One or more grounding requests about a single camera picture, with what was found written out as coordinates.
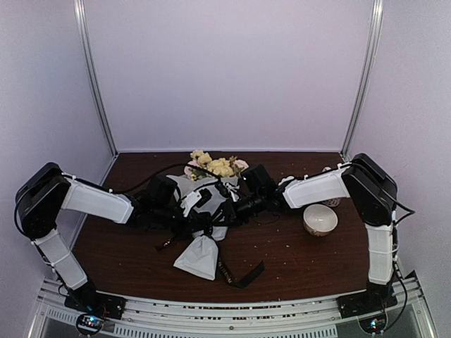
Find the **white wrapping paper sheet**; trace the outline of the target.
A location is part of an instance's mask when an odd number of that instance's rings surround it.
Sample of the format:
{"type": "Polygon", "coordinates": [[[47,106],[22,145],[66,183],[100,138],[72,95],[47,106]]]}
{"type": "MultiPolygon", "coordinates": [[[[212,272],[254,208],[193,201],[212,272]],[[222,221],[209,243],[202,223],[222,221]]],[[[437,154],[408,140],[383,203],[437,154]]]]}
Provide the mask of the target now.
{"type": "MultiPolygon", "coordinates": [[[[204,178],[194,182],[183,176],[170,175],[169,178],[177,183],[180,190],[180,193],[176,194],[176,196],[189,200],[188,203],[183,202],[183,206],[189,206],[192,211],[198,213],[205,212],[214,220],[224,220],[223,217],[215,214],[215,212],[219,211],[219,206],[226,201],[226,198],[221,196],[220,192],[215,188],[215,179],[204,178]],[[212,197],[203,206],[196,207],[193,198],[199,196],[202,189],[207,189],[212,194],[212,197]]],[[[193,240],[176,258],[173,266],[196,277],[214,280],[219,256],[218,243],[225,239],[227,231],[227,225],[214,225],[211,230],[207,231],[190,230],[188,234],[193,237],[193,240]]]]}

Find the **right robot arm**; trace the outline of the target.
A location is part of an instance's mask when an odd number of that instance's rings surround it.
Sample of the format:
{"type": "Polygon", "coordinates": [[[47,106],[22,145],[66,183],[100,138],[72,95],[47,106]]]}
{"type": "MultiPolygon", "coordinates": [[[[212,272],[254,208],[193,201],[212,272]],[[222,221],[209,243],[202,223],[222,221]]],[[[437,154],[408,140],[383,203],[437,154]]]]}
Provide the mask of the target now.
{"type": "Polygon", "coordinates": [[[242,173],[250,195],[227,198],[215,218],[220,226],[239,226],[262,211],[281,212],[330,199],[351,199],[369,239],[369,273],[362,306],[377,310],[388,300],[397,258],[396,210],[415,212],[397,200],[397,184],[366,154],[315,175],[288,176],[276,182],[262,165],[242,173]]]}

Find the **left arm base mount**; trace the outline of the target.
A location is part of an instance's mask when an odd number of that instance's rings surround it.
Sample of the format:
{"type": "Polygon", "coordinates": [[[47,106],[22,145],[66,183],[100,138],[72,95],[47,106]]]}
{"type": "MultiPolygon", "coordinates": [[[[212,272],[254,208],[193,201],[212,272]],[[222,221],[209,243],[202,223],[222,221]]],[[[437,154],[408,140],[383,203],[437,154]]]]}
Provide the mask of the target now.
{"type": "Polygon", "coordinates": [[[109,319],[120,320],[123,316],[126,299],[98,292],[91,280],[77,289],[65,284],[62,287],[67,291],[64,306],[80,312],[75,328],[84,337],[98,334],[109,319]]]}

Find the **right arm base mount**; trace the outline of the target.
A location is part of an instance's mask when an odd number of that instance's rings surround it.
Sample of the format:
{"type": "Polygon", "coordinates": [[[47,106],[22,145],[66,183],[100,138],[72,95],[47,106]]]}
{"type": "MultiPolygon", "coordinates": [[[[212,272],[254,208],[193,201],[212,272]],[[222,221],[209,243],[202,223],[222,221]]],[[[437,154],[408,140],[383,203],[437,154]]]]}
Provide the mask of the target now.
{"type": "Polygon", "coordinates": [[[342,319],[358,317],[360,328],[368,334],[382,334],[388,326],[387,308],[397,305],[393,288],[368,283],[362,292],[339,296],[338,308],[342,319]]]}

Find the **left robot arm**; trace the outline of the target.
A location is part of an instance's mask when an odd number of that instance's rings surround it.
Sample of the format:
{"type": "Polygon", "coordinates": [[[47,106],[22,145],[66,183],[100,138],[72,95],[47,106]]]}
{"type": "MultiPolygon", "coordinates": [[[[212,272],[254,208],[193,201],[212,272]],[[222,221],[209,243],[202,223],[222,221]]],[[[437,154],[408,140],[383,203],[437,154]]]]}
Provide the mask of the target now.
{"type": "Polygon", "coordinates": [[[37,247],[44,261],[62,280],[77,305],[87,313],[101,307],[93,281],[60,235],[56,218],[62,210],[138,225],[161,222],[173,227],[173,236],[191,236],[193,243],[174,266],[197,277],[213,280],[219,260],[218,242],[226,238],[227,225],[197,204],[213,199],[213,190],[224,187],[216,178],[190,191],[181,187],[181,177],[152,175],[147,188],[134,196],[105,189],[63,172],[47,163],[16,194],[14,222],[18,231],[37,247]]]}

